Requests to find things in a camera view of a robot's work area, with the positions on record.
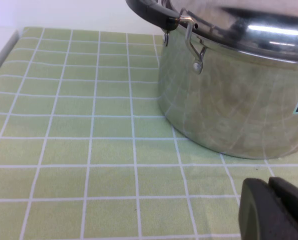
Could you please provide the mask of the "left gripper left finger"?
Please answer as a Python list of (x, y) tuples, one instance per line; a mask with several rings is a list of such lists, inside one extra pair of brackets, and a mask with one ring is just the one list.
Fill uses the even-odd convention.
[(243, 240), (283, 240), (287, 211), (265, 181), (246, 178), (242, 183), (238, 223)]

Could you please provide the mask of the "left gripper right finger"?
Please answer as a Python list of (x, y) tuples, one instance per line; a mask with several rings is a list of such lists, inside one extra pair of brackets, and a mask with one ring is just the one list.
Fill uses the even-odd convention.
[(268, 185), (280, 200), (294, 228), (298, 231), (298, 187), (281, 177), (270, 177)]

